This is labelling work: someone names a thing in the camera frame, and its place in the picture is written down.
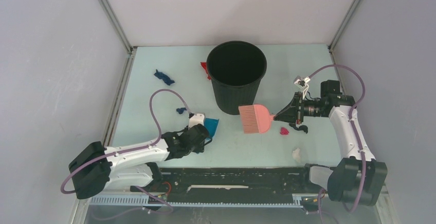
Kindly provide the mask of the white paper scrap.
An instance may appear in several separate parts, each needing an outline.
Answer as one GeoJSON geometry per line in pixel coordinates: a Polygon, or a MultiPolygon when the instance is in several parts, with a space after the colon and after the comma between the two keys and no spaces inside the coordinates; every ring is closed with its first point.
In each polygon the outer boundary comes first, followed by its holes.
{"type": "Polygon", "coordinates": [[[301,149],[300,148],[296,148],[295,150],[292,151],[292,158],[297,163],[301,163],[302,159],[301,159],[301,149]]]}

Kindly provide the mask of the black paper scrap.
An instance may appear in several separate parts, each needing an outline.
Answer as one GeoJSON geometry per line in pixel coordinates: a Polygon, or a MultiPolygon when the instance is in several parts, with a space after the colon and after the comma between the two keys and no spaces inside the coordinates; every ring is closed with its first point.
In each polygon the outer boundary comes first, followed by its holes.
{"type": "Polygon", "coordinates": [[[289,126],[296,131],[301,131],[304,132],[305,134],[308,133],[308,127],[306,125],[296,125],[294,123],[290,123],[289,126]]]}

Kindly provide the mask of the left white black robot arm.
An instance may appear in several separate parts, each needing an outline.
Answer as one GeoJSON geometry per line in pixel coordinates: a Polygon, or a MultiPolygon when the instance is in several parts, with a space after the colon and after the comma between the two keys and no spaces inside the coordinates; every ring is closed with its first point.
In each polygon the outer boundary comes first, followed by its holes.
{"type": "Polygon", "coordinates": [[[124,186],[146,187],[157,191],[162,186],[157,163],[201,153],[211,136],[197,124],[177,132],[166,132],[156,144],[152,141],[122,147],[89,144],[68,166],[77,199],[96,196],[103,190],[124,186]]]}

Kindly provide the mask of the pink hand brush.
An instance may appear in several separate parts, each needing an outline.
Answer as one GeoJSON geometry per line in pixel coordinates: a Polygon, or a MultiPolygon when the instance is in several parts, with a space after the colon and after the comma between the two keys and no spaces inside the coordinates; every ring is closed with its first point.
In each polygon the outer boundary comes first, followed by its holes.
{"type": "Polygon", "coordinates": [[[239,106],[238,110],[245,134],[266,133],[271,128],[275,117],[264,105],[260,104],[239,106]]]}

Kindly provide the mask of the blue plastic dustpan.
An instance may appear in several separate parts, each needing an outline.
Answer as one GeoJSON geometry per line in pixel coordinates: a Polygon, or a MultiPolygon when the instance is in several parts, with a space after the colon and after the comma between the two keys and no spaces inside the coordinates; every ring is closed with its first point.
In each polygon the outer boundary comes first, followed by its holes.
{"type": "Polygon", "coordinates": [[[219,119],[206,118],[204,120],[204,127],[209,132],[210,138],[214,137],[218,124],[219,124],[219,119]]]}

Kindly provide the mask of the red paper scrap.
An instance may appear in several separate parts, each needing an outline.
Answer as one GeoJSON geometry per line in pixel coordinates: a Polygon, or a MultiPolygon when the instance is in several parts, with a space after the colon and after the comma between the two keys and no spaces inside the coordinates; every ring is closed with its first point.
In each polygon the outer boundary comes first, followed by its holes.
{"type": "Polygon", "coordinates": [[[211,80],[211,76],[210,76],[208,68],[207,68],[207,63],[206,62],[200,62],[200,65],[203,68],[203,70],[205,71],[205,73],[207,75],[207,79],[211,80]]]}

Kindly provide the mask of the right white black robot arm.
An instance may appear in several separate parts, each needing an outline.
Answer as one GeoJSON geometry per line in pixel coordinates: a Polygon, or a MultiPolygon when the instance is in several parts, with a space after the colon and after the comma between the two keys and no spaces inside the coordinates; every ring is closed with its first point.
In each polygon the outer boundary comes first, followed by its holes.
{"type": "Polygon", "coordinates": [[[376,204],[387,176],[387,166],[375,159],[360,129],[352,96],[343,95],[340,83],[327,80],[321,83],[320,97],[305,100],[301,92],[278,112],[274,120],[288,123],[295,129],[307,131],[302,125],[305,117],[326,117],[331,122],[340,148],[342,160],[335,168],[309,165],[308,173],[299,178],[305,192],[319,186],[331,201],[373,206],[376,204]]]}

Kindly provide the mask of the magenta paper scrap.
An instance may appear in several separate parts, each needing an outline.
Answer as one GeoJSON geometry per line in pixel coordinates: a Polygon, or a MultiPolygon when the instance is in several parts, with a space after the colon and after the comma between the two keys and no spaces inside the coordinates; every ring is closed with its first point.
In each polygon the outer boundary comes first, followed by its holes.
{"type": "Polygon", "coordinates": [[[289,131],[287,128],[285,128],[285,127],[280,128],[280,135],[287,136],[288,134],[289,134],[289,131]]]}

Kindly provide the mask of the black plastic trash bin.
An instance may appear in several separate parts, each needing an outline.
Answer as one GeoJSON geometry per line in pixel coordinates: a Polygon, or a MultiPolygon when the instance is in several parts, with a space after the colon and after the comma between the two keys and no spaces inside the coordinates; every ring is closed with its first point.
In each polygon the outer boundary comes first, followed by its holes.
{"type": "Polygon", "coordinates": [[[239,106],[254,103],[267,70],[267,60],[256,45],[229,41],[210,51],[206,68],[219,109],[229,115],[238,115],[239,106]]]}

